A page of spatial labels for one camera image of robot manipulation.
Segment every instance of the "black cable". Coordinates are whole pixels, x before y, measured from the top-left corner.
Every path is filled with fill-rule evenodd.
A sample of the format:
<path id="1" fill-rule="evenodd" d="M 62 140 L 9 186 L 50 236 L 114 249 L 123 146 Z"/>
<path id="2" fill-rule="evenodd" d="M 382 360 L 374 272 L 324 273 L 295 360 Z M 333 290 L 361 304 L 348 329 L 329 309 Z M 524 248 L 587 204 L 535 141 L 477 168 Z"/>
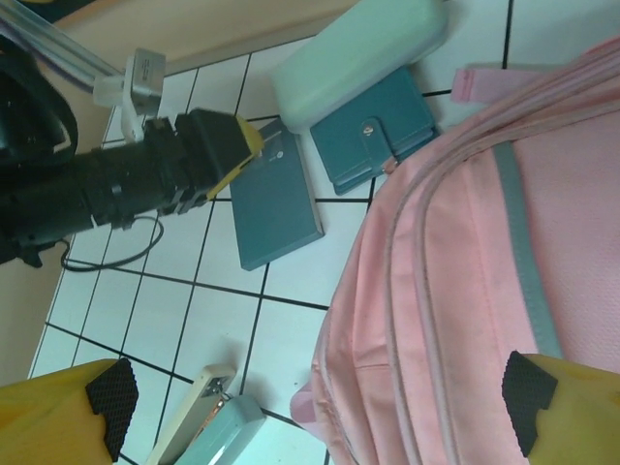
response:
<path id="1" fill-rule="evenodd" d="M 9 162 L 12 165 L 26 162 L 33 166 L 49 167 L 70 161 L 78 148 L 76 116 L 65 98 L 41 74 L 32 55 L 3 35 L 0 35 L 1 75 L 8 76 L 20 85 L 41 109 L 51 112 L 65 127 L 69 137 L 69 146 L 56 150 L 51 157 L 42 158 L 40 150 L 32 150 L 27 154 L 23 151 L 22 160 L 12 158 Z"/>
<path id="2" fill-rule="evenodd" d="M 102 269 L 116 268 L 118 266 L 123 266 L 125 264 L 130 264 L 132 262 L 135 262 L 136 260 L 141 259 L 146 254 L 148 254 L 153 249 L 153 247 L 155 247 L 157 245 L 157 243 L 160 240 L 162 240 L 162 237 L 164 236 L 164 225 L 159 220 L 159 218 L 153 218 L 151 216 L 137 216 L 135 218 L 135 221 L 137 221 L 137 220 L 149 220 L 149 221 L 152 221 L 153 223 L 155 223 L 155 225 L 159 229 L 159 231 L 157 232 L 157 235 L 155 236 L 155 238 L 139 254 L 135 254 L 134 256 L 129 257 L 128 259 L 123 259 L 123 260 L 119 260 L 119 261 L 116 261 L 116 262 L 109 262 L 109 263 L 102 263 L 102 264 L 93 264 L 91 266 L 74 266 L 72 264 L 69 264 L 69 261 L 67 259 L 68 256 L 69 256 L 70 249 L 71 249 L 71 244 L 69 243 L 68 240 L 61 239 L 60 242 L 62 242 L 63 244 L 65 244 L 67 246 L 67 250 L 65 250 L 65 252 L 62 254 L 62 257 L 60 257 L 60 265 L 63 268 L 65 268 L 67 271 L 73 271 L 75 273 L 89 273 L 89 272 L 92 272 L 92 271 L 101 271 Z"/>

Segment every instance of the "white tile floor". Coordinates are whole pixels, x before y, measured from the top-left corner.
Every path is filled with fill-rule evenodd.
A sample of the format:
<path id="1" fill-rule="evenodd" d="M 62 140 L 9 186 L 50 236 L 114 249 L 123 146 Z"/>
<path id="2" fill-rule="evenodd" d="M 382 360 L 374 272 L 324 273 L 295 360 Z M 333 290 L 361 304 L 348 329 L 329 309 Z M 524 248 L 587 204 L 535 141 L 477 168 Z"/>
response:
<path id="1" fill-rule="evenodd" d="M 414 67 L 443 129 L 477 107 L 450 101 L 454 70 L 467 65 L 558 65 L 617 33 L 616 0 L 449 0 L 450 37 Z M 262 119 L 278 111 L 268 74 L 303 41 L 168 77 L 162 114 L 195 107 Z M 118 115 L 107 146 L 120 139 Z M 121 463 L 144 462 L 189 382 L 209 363 L 231 363 L 232 394 L 256 396 L 268 420 L 239 464 L 324 465 L 326 448 L 289 420 L 288 404 L 305 383 L 326 307 L 366 212 L 385 181 L 340 201 L 309 138 L 302 141 L 326 237 L 254 272 L 241 270 L 228 191 L 181 217 L 145 260 L 92 274 L 66 272 L 52 304 L 33 376 L 105 357 L 128 357 L 139 404 Z M 71 259 L 91 264 L 141 250 L 153 225 L 128 232 L 79 234 Z"/>

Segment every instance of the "pink fabric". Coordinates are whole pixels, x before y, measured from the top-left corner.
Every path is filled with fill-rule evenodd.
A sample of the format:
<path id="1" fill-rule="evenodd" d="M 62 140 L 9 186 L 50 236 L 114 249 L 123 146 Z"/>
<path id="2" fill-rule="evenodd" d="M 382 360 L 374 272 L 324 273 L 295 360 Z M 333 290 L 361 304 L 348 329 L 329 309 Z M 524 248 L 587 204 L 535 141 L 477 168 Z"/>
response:
<path id="1" fill-rule="evenodd" d="M 320 441 L 325 438 L 314 413 L 314 395 L 310 383 L 305 384 L 291 399 L 291 418 Z"/>
<path id="2" fill-rule="evenodd" d="M 457 70 L 450 99 L 458 104 L 494 104 L 542 75 L 537 71 L 491 68 Z"/>
<path id="3" fill-rule="evenodd" d="M 312 362 L 316 422 L 336 464 L 527 463 L 501 398 L 510 351 L 536 351 L 490 150 L 502 141 L 515 140 L 568 358 L 620 368 L 619 75 L 612 41 L 468 119 L 389 177 Z"/>

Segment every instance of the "black strap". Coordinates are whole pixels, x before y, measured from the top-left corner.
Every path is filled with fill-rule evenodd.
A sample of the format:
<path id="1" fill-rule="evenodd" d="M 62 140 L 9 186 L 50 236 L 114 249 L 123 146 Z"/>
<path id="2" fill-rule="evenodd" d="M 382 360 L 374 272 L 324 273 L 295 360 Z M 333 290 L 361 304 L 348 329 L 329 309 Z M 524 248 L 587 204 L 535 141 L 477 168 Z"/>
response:
<path id="1" fill-rule="evenodd" d="M 54 166 L 67 163 L 78 149 L 78 122 L 62 95 L 39 72 L 28 52 L 0 35 L 0 73 L 5 73 L 21 85 L 43 109 L 50 111 L 62 123 L 69 136 L 69 146 L 54 152 L 52 157 L 38 158 L 31 165 Z"/>

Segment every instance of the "teal notebook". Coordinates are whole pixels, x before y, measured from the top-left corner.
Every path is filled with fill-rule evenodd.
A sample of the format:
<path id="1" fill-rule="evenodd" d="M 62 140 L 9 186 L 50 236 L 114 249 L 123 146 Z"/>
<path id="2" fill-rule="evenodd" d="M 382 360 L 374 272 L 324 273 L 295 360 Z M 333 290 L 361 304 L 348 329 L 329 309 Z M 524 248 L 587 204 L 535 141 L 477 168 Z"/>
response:
<path id="1" fill-rule="evenodd" d="M 279 119 L 261 134 L 262 156 L 231 183 L 239 258 L 248 271 L 324 235 L 296 137 Z"/>

